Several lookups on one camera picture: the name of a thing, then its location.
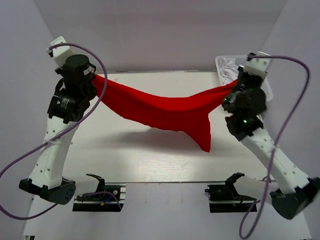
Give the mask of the red t shirt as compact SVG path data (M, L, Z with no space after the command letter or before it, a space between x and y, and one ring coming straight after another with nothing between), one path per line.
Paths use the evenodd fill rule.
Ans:
M222 104L236 81L188 97L152 95L99 75L93 84L101 102L120 117L151 128L184 132L208 153L212 139L209 114Z

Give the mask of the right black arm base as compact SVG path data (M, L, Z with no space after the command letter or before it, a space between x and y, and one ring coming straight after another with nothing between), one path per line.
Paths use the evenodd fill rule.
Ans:
M204 190L208 196L210 213L245 213L257 212L257 200L247 195L240 195L234 184L243 173L237 172L222 182L207 185Z

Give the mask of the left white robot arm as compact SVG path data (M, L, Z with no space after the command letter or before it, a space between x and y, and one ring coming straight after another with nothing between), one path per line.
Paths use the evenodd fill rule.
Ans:
M76 183L62 176L65 160L78 129L76 124L97 95L93 85L96 67L83 54L76 54L60 36L50 43L47 53L57 64L62 78L55 86L47 110L45 146L28 178L19 182L25 192L59 205L67 204L76 192Z

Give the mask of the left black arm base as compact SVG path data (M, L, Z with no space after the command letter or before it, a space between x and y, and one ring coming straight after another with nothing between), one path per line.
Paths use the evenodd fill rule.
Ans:
M73 212L119 213L126 198L125 183L107 183L99 175L74 177Z

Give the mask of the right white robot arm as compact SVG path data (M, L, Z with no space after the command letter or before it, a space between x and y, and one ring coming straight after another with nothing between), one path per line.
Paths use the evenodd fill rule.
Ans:
M320 179L300 170L278 146L302 97L298 97L275 139L270 137L258 117L267 109L262 83L272 59L280 58L260 51L249 53L246 64L238 68L236 84L223 99L222 108L230 114L225 118L230 134L247 147L275 179L275 185L267 189L263 199L268 200L283 218L291 220L314 202L320 193Z

